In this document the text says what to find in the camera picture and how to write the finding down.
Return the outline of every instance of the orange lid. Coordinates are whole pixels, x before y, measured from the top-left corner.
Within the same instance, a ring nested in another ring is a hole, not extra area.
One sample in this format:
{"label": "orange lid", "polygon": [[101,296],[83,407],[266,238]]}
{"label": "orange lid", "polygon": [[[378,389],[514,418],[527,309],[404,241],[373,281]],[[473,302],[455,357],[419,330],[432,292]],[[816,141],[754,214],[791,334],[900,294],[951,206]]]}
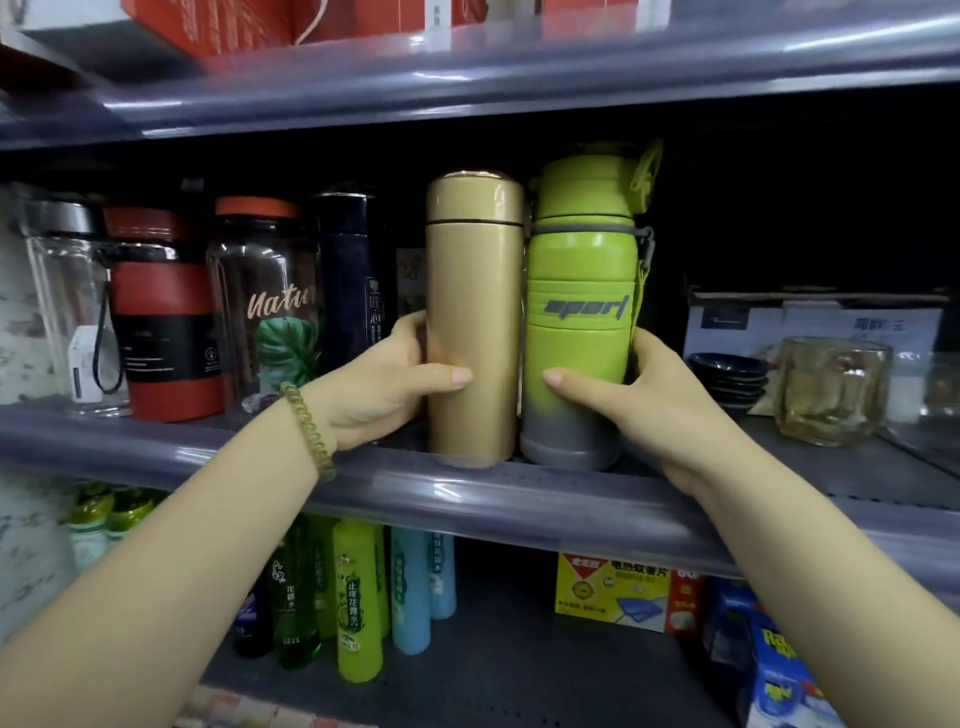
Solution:
{"label": "orange lid", "polygon": [[272,197],[221,197],[217,199],[217,214],[297,218],[300,209],[293,203]]}
{"label": "orange lid", "polygon": [[119,240],[189,240],[186,220],[168,209],[151,207],[105,207],[107,233]]}

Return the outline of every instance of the person's left hand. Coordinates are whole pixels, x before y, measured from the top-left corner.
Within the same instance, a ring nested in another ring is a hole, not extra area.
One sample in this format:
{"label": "person's left hand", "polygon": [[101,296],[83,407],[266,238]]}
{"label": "person's left hand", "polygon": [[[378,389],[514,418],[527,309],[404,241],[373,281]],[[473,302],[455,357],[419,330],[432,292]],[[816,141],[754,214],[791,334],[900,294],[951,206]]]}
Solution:
{"label": "person's left hand", "polygon": [[419,311],[399,319],[390,336],[349,364],[302,387],[321,431],[336,435],[336,449],[356,448],[410,422],[423,395],[455,392],[473,379],[469,369],[423,364]]}

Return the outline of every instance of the yellow box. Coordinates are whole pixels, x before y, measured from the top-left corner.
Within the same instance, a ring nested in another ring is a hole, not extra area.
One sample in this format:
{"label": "yellow box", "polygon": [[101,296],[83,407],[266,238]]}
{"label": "yellow box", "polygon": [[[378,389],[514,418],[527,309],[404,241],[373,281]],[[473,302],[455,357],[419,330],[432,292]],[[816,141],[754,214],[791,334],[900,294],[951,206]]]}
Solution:
{"label": "yellow box", "polygon": [[697,632],[705,577],[694,571],[558,554],[559,615],[666,632]]}

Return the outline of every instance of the red bottle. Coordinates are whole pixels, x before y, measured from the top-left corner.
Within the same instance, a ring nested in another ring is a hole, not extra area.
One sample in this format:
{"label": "red bottle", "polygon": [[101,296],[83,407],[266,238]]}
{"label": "red bottle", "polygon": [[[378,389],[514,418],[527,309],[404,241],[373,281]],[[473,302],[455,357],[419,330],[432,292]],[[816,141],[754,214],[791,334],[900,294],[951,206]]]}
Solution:
{"label": "red bottle", "polygon": [[174,212],[108,207],[110,314],[136,420],[172,423],[224,409],[204,246]]}

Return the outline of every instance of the gold thermos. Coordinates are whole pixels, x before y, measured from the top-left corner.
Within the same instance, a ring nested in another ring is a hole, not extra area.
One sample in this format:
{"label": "gold thermos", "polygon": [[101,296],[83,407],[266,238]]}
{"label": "gold thermos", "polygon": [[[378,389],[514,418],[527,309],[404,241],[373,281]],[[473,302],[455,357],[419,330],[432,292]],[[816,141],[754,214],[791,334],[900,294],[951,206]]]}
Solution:
{"label": "gold thermos", "polygon": [[427,361],[469,367],[465,389],[429,398],[430,450],[486,467],[514,454],[523,188],[453,172],[426,200]]}

